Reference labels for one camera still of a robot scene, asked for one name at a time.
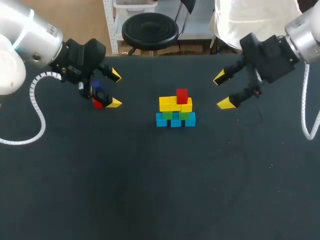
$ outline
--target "black chair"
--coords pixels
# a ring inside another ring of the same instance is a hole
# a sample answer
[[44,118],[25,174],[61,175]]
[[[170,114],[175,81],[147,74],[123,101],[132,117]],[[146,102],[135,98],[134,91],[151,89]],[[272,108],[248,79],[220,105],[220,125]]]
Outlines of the black chair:
[[[194,10],[196,0],[180,0],[180,6],[175,20],[161,13],[146,12],[130,17],[122,26],[123,40],[133,47],[128,55],[131,56],[136,49],[153,51],[165,49],[178,41],[185,29],[188,18]],[[179,33],[177,19],[182,5],[188,11],[186,14],[182,31]]]

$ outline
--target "cyan block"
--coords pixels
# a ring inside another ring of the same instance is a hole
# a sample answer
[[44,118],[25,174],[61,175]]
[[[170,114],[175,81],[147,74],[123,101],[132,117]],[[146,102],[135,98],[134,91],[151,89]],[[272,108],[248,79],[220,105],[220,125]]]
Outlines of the cyan block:
[[174,112],[171,120],[172,128],[181,128],[181,120],[179,120],[179,113]]
[[161,112],[155,114],[155,119],[156,119],[156,126],[158,128],[167,126],[167,120],[163,119]]
[[190,112],[189,119],[185,120],[184,125],[186,127],[195,127],[196,126],[196,113]]

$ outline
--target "white storage box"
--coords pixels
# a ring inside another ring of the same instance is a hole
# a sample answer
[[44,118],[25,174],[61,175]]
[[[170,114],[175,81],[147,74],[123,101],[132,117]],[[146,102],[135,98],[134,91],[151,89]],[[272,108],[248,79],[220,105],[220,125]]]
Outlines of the white storage box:
[[141,13],[154,13],[158,2],[152,0],[113,0],[119,22],[122,24],[130,17]]

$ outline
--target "black tabletop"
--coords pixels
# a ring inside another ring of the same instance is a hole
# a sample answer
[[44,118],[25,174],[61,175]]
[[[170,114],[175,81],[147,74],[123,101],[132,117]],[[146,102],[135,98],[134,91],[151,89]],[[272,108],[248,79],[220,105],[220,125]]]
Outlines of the black tabletop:
[[[35,90],[47,128],[37,142],[0,144],[1,240],[317,240],[320,136],[301,129],[304,66],[260,99],[221,111],[247,85],[245,72],[217,87],[236,56],[107,58],[123,79],[104,87],[123,105],[93,109],[77,86],[53,78]],[[311,66],[307,123],[320,108]],[[3,99],[0,138],[40,129],[29,67]],[[187,88],[195,128],[156,128],[159,98]]]

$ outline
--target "block tower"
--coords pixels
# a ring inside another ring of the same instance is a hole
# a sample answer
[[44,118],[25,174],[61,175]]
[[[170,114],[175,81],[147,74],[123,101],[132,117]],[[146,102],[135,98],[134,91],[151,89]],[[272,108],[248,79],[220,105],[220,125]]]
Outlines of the block tower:
[[156,126],[172,128],[195,127],[196,114],[192,112],[192,99],[187,89],[177,89],[176,96],[159,97],[159,113],[156,113]]

